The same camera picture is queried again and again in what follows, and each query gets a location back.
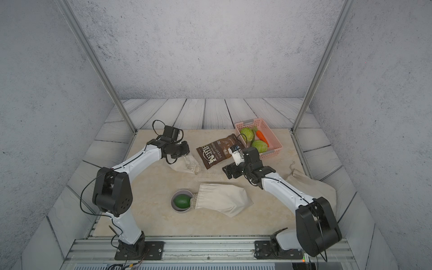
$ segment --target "metal mounting plate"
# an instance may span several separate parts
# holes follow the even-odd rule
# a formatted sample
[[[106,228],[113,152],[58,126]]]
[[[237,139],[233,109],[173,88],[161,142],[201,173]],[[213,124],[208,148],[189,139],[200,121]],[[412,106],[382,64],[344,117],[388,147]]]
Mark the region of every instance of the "metal mounting plate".
[[[270,241],[255,241],[254,257],[258,260],[302,260],[303,252],[298,249],[291,249],[282,250],[275,254]]]

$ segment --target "plastic basket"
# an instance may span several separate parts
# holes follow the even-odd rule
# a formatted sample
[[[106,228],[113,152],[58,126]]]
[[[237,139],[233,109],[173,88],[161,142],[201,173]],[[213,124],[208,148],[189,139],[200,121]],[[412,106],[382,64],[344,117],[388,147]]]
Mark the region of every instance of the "plastic basket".
[[[276,138],[273,131],[269,128],[266,121],[262,118],[256,118],[251,120],[246,120],[243,122],[239,122],[235,124],[235,134],[236,136],[240,135],[240,131],[244,127],[257,127],[258,130],[260,130],[264,137],[266,137],[267,142],[269,143],[269,147],[266,152],[260,153],[260,159],[268,158],[269,156],[275,156],[279,154],[279,152],[282,150],[282,144],[280,141]],[[238,137],[243,145],[246,147],[246,142],[243,136]]]

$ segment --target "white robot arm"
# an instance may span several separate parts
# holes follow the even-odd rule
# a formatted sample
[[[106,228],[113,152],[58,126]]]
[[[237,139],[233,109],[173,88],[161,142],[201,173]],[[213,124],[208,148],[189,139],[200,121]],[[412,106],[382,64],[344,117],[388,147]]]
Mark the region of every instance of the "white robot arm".
[[[229,148],[234,162],[222,168],[228,179],[244,175],[255,186],[278,198],[295,213],[296,230],[280,230],[274,234],[276,250],[302,248],[313,257],[342,239],[339,226],[329,202],[323,197],[314,198],[285,181],[276,171],[263,166],[254,147],[241,150]]]
[[[92,201],[105,216],[111,217],[116,227],[113,229],[119,235],[116,260],[124,260],[125,257],[138,260],[145,253],[145,235],[138,228],[130,209],[133,200],[130,185],[152,163],[167,159],[168,155],[177,160],[189,153],[187,142],[177,140],[179,131],[175,127],[165,126],[162,135],[149,141],[145,148],[128,160],[113,168],[101,168],[98,171]]]

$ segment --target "brown chip bag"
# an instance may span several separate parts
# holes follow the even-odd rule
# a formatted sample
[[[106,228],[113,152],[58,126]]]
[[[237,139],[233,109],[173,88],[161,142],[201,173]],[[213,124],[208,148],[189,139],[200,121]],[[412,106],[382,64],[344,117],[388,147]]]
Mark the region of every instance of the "brown chip bag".
[[[204,165],[207,169],[211,166],[221,162],[222,160],[229,159],[231,154],[228,152],[228,148],[237,144],[240,148],[243,148],[241,141],[234,135],[231,134],[226,138],[219,139],[203,147],[198,147],[197,151]]]

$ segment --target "gray wall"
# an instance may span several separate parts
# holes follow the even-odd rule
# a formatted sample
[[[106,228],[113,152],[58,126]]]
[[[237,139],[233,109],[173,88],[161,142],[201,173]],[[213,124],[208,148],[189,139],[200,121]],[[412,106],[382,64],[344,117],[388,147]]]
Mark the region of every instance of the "gray wall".
[[[70,0],[121,98],[303,97],[343,0]]]
[[[401,269],[432,264],[431,14],[357,0],[311,105]]]
[[[8,269],[113,104],[53,0],[2,1],[0,87],[0,269]]]

